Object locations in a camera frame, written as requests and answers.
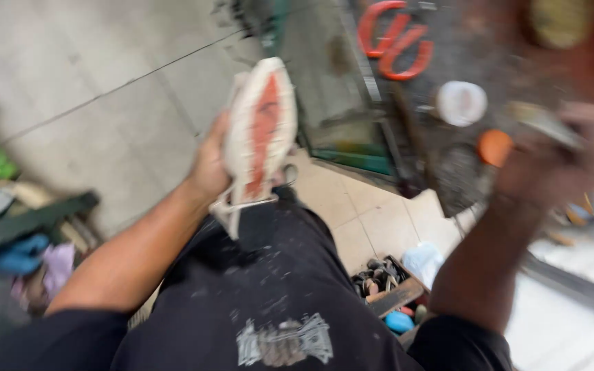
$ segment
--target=white jar lid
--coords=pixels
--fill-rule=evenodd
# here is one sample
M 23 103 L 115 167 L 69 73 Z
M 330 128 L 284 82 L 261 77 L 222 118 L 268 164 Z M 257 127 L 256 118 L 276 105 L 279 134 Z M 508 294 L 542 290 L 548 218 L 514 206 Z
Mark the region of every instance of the white jar lid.
M 449 81 L 437 92 L 436 105 L 443 121 L 465 127 L 483 118 L 487 111 L 487 94 L 476 84 Z

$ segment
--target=white sneaker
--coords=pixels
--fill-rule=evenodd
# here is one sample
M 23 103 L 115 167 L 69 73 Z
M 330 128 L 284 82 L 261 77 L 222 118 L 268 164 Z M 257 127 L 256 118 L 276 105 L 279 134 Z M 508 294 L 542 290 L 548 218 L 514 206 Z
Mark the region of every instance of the white sneaker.
M 233 182 L 210 213 L 237 240 L 241 209 L 278 199 L 272 177 L 297 134 L 293 84 L 280 58 L 263 59 L 248 75 L 235 76 L 228 117 L 224 162 Z

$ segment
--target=orange lid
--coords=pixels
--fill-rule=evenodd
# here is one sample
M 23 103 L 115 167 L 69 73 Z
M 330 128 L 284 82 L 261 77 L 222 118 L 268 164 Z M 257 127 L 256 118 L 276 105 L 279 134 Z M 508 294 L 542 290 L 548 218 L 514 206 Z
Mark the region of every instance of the orange lid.
M 500 168 L 506 162 L 507 154 L 514 146 L 506 133 L 497 129 L 485 131 L 478 140 L 478 154 L 490 165 Z

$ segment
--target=hand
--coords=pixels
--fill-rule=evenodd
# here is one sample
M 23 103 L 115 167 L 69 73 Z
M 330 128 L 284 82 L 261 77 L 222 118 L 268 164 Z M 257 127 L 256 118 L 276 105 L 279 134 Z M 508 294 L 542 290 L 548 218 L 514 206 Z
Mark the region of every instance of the hand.
M 194 166 L 187 176 L 193 190 L 211 203 L 230 185 L 231 179 L 224 165 L 222 145 L 228 130 L 228 111 L 214 119 L 208 136 L 201 143 Z
M 594 105 L 566 104 L 559 116 L 586 140 L 585 150 L 572 153 L 544 135 L 516 140 L 497 176 L 496 193 L 548 211 L 594 188 Z

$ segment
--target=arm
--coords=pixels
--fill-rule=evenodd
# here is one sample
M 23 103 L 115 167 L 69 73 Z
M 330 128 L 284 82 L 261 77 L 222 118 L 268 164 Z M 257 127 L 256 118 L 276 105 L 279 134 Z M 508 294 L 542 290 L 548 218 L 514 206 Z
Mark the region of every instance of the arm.
M 73 308 L 131 313 L 150 297 L 208 206 L 230 184 L 220 152 L 227 127 L 224 113 L 212 124 L 190 175 L 141 220 L 95 250 L 52 300 L 47 315 Z
M 429 310 L 503 333 L 512 309 L 520 261 L 552 207 L 594 188 L 594 105 L 561 112 L 585 139 L 569 153 L 547 138 L 518 143 L 500 170 L 485 215 L 435 278 Z

